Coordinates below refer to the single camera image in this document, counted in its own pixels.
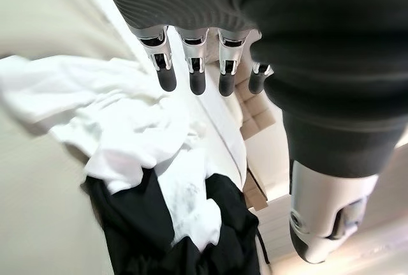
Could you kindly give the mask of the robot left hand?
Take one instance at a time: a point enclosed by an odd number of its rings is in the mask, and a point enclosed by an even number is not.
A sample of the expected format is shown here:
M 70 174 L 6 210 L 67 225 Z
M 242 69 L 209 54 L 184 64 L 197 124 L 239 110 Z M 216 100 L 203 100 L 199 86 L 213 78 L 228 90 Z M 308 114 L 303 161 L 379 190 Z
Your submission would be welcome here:
M 324 262 L 357 231 L 407 126 L 407 0 L 113 1 L 168 91 L 166 26 L 187 47 L 218 28 L 221 94 L 249 30 L 261 33 L 251 57 L 272 74 L 254 74 L 252 86 L 282 110 L 291 240 L 304 261 Z

